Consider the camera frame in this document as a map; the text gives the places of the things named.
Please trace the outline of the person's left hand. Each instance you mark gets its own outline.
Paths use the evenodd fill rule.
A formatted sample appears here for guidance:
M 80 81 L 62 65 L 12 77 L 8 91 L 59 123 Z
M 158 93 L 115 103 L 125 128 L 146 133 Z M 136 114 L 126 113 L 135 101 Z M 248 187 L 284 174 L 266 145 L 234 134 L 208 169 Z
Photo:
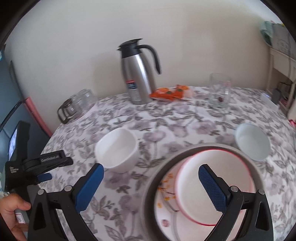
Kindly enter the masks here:
M 27 240 L 23 232 L 28 230 L 28 225 L 18 223 L 15 210 L 20 209 L 27 211 L 30 210 L 30 208 L 31 204 L 23 200 L 16 193 L 12 193 L 1 199 L 1 215 L 17 240 Z

